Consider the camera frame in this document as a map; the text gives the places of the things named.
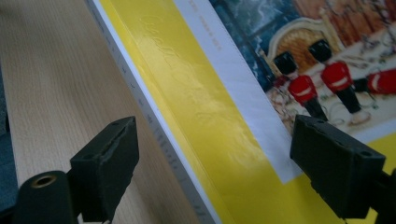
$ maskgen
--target white border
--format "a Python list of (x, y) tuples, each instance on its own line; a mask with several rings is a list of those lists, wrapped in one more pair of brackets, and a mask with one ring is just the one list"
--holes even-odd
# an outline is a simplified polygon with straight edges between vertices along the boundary
[(208, 0), (174, 0), (282, 183), (302, 170), (290, 159), (291, 136)]

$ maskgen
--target wooden table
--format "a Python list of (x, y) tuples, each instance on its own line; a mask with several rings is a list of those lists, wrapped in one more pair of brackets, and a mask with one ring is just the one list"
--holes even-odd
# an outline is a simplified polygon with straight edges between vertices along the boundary
[(0, 62), (19, 184), (67, 172), (109, 122), (135, 115), (141, 158), (114, 223), (197, 222), (83, 1), (0, 1)]

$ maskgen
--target screw hole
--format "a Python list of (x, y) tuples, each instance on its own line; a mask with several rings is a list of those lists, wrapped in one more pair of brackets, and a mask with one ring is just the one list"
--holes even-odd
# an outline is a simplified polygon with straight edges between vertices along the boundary
[(44, 188), (55, 182), (55, 180), (56, 180), (56, 175), (43, 175), (38, 179), (36, 179), (35, 181), (33, 181), (32, 188), (34, 189)]

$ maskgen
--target book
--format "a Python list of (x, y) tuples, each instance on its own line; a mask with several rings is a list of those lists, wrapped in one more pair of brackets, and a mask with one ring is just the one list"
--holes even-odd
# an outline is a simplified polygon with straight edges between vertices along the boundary
[[(329, 28), (336, 18), (301, 16), (310, 14), (303, 6), (308, 1), (253, 2), (87, 0), (87, 5), (203, 223), (345, 223), (290, 159), (292, 119), (306, 111), (290, 97), (287, 86), (275, 88), (282, 75), (273, 59), (280, 49), (271, 46), (282, 46), (281, 38), (273, 37), (295, 24), (327, 27), (330, 35), (324, 37), (337, 53), (347, 52), (347, 44), (356, 51), (361, 43), (347, 42), (347, 34), (331, 37), (340, 33), (334, 25)], [(257, 10), (247, 15), (250, 7)], [(242, 23), (236, 26), (235, 20)], [(391, 68), (393, 58), (387, 60)], [(320, 85), (321, 64), (301, 68)], [(330, 121), (387, 155), (389, 171), (396, 166), (390, 148), (396, 136), (396, 104), (392, 95), (381, 97), (375, 98), (378, 110), (390, 108), (381, 109), (381, 119), (370, 121), (375, 123), (349, 126), (345, 109)], [(340, 106), (324, 87), (318, 98), (329, 108)], [(368, 219), (374, 217), (371, 212)]]

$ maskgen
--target book spine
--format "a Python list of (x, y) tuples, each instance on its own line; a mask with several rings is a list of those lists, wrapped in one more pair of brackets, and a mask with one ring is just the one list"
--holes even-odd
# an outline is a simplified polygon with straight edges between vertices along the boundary
[(219, 220), (210, 201), (205, 196), (204, 191), (200, 187), (198, 179), (195, 176), (191, 177), (192, 170), (190, 167), (186, 168), (185, 162), (187, 161), (183, 164), (178, 156), (177, 149), (174, 146), (176, 140), (173, 139), (173, 137), (169, 137), (169, 135), (172, 134), (167, 132), (166, 128), (163, 127), (163, 124), (158, 119), (158, 113), (160, 112), (156, 106), (152, 106), (152, 104), (155, 103), (152, 101), (150, 103), (149, 98), (151, 98), (151, 96), (148, 91), (145, 91), (143, 81), (123, 56), (122, 50), (120, 49), (123, 47), (120, 47), (120, 42), (117, 43), (116, 41), (117, 37), (110, 32), (103, 18), (103, 14), (97, 6), (100, 5), (100, 3), (97, 3), (95, 0), (86, 0), (86, 5), (98, 24), (117, 67), (120, 69), (120, 72), (132, 92), (133, 97), (138, 102), (145, 119), (148, 121), (150, 129), (153, 131), (165, 158), (171, 166), (178, 183), (191, 203), (198, 219), (201, 223), (220, 223), (221, 221)]

